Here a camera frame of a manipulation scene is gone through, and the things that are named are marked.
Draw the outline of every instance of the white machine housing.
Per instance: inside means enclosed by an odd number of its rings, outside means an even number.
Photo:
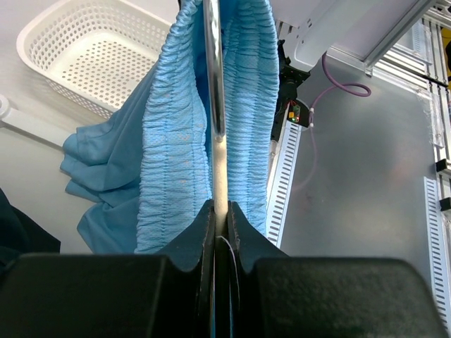
[[[435,0],[271,0],[291,66],[309,72],[330,48],[370,70]]]

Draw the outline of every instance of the metal panel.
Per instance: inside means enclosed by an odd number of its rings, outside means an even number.
[[[425,79],[384,60],[377,62],[373,74],[410,92],[429,89],[429,82]]]
[[[434,23],[430,23],[431,27],[431,41],[432,41],[432,54],[433,54],[433,67],[431,75],[434,74],[434,78],[447,85],[447,75],[445,67],[445,57],[443,53],[442,34],[440,27]]]
[[[389,61],[395,65],[401,65],[414,73],[426,75],[426,64],[415,58],[410,58],[401,52],[391,49],[384,55],[383,60]]]
[[[451,15],[443,13],[438,9],[432,7],[424,14],[425,19],[435,23],[441,27],[451,30]]]
[[[438,108],[440,109],[439,116],[443,124],[443,141],[445,143],[445,146],[443,148],[438,148],[438,152],[440,154],[438,161],[444,158],[450,160],[451,120],[448,108],[448,90],[439,87],[436,84],[432,84],[431,91],[438,96]]]
[[[435,71],[435,64],[437,63],[436,56],[437,56],[438,50],[437,50],[436,40],[435,40],[435,44],[434,44],[433,36],[432,36],[432,27],[434,26],[434,24],[431,23],[429,20],[424,20],[424,19],[423,19],[423,23],[429,29],[429,32],[430,32],[429,48],[431,50],[431,61],[432,61],[430,65],[427,65],[427,73],[426,74],[429,77],[431,77],[432,79],[438,79],[437,72]]]
[[[434,178],[430,122],[414,90],[333,60],[339,82],[360,82],[373,94],[340,90],[316,107],[314,146],[303,137],[293,175],[280,248],[292,256],[393,257],[431,280],[424,177]],[[312,102],[330,86],[321,66],[300,87]]]
[[[424,25],[423,19],[417,21],[393,46],[391,51],[397,51],[424,65],[430,64],[432,55],[431,30],[429,26]]]
[[[275,175],[272,179],[266,217],[266,237],[278,248],[280,248],[282,241],[285,215],[288,201],[290,200],[291,184],[297,160],[297,150],[302,133],[302,127],[290,121],[285,121],[285,129],[280,143]]]
[[[438,175],[438,183],[439,183],[439,196],[440,199],[446,199],[447,197],[451,197],[451,182],[450,177],[448,175]]]
[[[432,292],[443,324],[449,330],[451,325],[450,261],[447,250],[447,232],[438,205],[437,182],[425,177],[424,191]]]

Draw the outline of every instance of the teal fabric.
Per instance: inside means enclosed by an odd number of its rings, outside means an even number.
[[[265,234],[278,93],[268,0],[221,1],[229,198]],[[96,202],[78,230],[93,252],[153,253],[211,198],[209,99],[201,0],[184,0],[159,61],[110,120],[64,144],[66,191]]]

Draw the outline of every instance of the blue cloth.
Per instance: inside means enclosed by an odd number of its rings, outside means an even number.
[[[78,224],[96,254],[133,253],[136,248],[142,116],[154,69],[108,121],[78,128],[63,145],[61,169],[72,178],[66,191],[97,203]]]
[[[267,0],[221,3],[229,198],[265,234],[276,32]],[[202,23],[202,0],[186,0],[156,67],[143,117],[137,253],[161,249],[211,198]]]
[[[221,2],[229,198],[265,234],[266,179],[278,92],[268,0]],[[97,204],[78,230],[93,252],[153,253],[211,198],[202,0],[185,0],[159,61],[110,120],[64,144],[66,191]]]

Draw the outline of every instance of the perforated basket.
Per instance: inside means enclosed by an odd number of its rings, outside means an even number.
[[[50,87],[108,118],[156,62],[170,24],[124,0],[63,0],[19,34]]]

